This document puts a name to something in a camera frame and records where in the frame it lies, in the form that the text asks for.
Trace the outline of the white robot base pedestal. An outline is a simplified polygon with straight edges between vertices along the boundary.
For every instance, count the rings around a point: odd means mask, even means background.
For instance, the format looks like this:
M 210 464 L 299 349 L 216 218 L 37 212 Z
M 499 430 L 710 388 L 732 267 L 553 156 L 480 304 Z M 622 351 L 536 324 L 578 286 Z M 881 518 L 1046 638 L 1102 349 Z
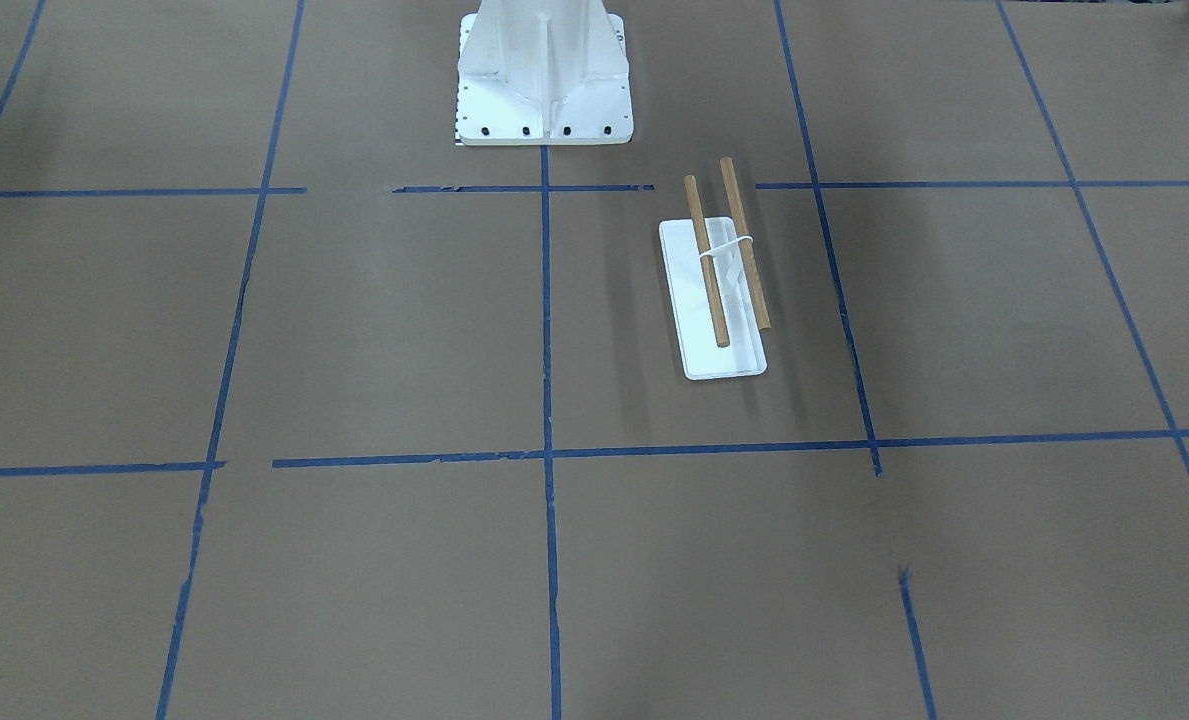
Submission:
M 458 40 L 460 145 L 633 140 L 625 23 L 603 1 L 483 1 L 463 15 Z

